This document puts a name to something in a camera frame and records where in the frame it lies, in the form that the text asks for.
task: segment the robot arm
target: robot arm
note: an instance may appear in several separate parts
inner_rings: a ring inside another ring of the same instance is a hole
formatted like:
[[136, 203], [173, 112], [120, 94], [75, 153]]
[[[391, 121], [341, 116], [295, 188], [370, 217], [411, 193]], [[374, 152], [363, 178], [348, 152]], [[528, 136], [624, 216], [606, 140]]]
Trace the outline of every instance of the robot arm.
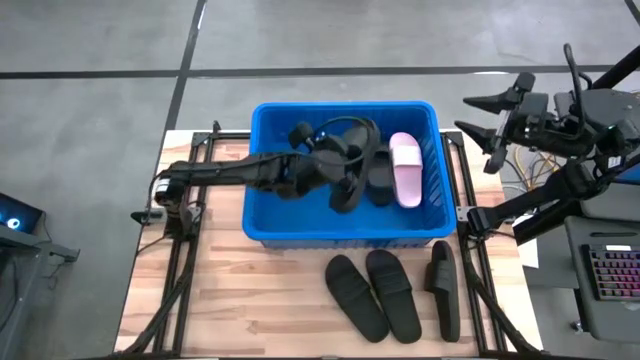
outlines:
[[329, 206], [339, 213], [352, 211], [364, 192], [380, 132], [373, 121], [355, 117], [331, 119], [325, 125], [337, 121], [353, 126], [342, 136], [314, 131], [307, 123], [296, 126], [289, 143], [294, 149], [304, 145], [308, 153], [257, 153], [238, 161], [171, 164], [158, 174], [154, 196], [167, 212], [165, 233], [175, 239], [189, 235], [195, 218], [185, 201], [190, 186], [246, 185], [288, 200], [329, 184]]
[[637, 159], [629, 162], [627, 158], [640, 145], [639, 99], [611, 89], [583, 91], [578, 78], [586, 78], [589, 85], [591, 81], [576, 70], [568, 44], [565, 55], [574, 78], [574, 90], [554, 96], [556, 114], [547, 111], [547, 94], [531, 92], [535, 77], [530, 73], [520, 74], [514, 85], [501, 94], [464, 99], [468, 105], [501, 115], [497, 130], [456, 122], [484, 153], [491, 155], [484, 172], [495, 174], [502, 168], [509, 144], [568, 159], [541, 187], [493, 208], [469, 210], [472, 235], [486, 237], [507, 218], [545, 204], [558, 201], [548, 210], [549, 214], [569, 201], [594, 197], [637, 162]]

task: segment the black slipper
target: black slipper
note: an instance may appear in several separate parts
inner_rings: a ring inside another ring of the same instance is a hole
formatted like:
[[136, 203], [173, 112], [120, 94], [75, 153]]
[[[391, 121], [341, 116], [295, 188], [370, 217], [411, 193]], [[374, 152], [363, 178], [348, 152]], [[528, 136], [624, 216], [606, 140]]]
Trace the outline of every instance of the black slipper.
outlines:
[[380, 145], [373, 155], [366, 189], [367, 196], [376, 206], [387, 206], [395, 199], [391, 156], [386, 144]]
[[431, 250], [431, 262], [427, 265], [424, 289], [436, 297], [440, 336], [447, 342], [460, 340], [460, 307], [458, 302], [458, 278], [451, 246], [438, 241]]
[[374, 250], [367, 255], [367, 272], [393, 335], [403, 344], [418, 341], [422, 327], [400, 260], [387, 251]]
[[327, 287], [342, 311], [369, 341], [382, 341], [389, 334], [389, 325], [371, 293], [369, 283], [351, 260], [338, 255], [325, 270]]

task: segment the wooden tabletop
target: wooden tabletop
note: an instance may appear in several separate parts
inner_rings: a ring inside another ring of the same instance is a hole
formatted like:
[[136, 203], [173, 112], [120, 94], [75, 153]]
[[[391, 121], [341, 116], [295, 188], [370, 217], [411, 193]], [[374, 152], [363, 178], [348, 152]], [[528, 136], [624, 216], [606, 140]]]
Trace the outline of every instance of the wooden tabletop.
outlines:
[[[193, 131], [167, 133], [158, 171], [186, 160]], [[238, 160], [248, 153], [246, 141], [217, 141], [214, 160]], [[498, 175], [482, 172], [485, 156], [466, 138], [465, 146], [479, 205], [504, 201]], [[454, 167], [459, 169], [454, 158]], [[459, 171], [456, 171], [462, 184]], [[422, 249], [391, 249], [413, 286], [422, 338], [400, 344], [392, 334], [367, 342], [338, 308], [324, 282], [324, 269], [337, 254], [347, 255], [366, 277], [370, 249], [271, 250], [244, 234], [241, 226], [243, 186], [209, 187], [198, 258], [185, 329], [183, 356], [251, 357], [416, 357], [477, 355], [464, 273], [455, 233], [443, 239], [457, 256], [461, 337], [455, 344], [440, 338], [432, 294], [422, 290], [431, 244]], [[159, 238], [164, 225], [144, 230], [140, 246]], [[487, 243], [500, 306], [525, 338], [541, 348], [540, 335], [515, 240], [495, 236]], [[163, 240], [136, 259], [115, 350], [130, 345], [157, 310], [166, 276], [170, 240]], [[491, 322], [484, 305], [483, 322], [490, 348]], [[167, 336], [173, 336], [170, 315]]]

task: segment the rgb keyboard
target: rgb keyboard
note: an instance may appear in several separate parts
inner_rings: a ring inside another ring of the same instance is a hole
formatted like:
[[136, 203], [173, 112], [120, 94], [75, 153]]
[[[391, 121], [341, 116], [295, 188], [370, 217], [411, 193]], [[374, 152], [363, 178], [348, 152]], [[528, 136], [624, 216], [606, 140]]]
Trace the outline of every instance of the rgb keyboard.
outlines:
[[640, 301], [640, 247], [583, 245], [598, 300]]

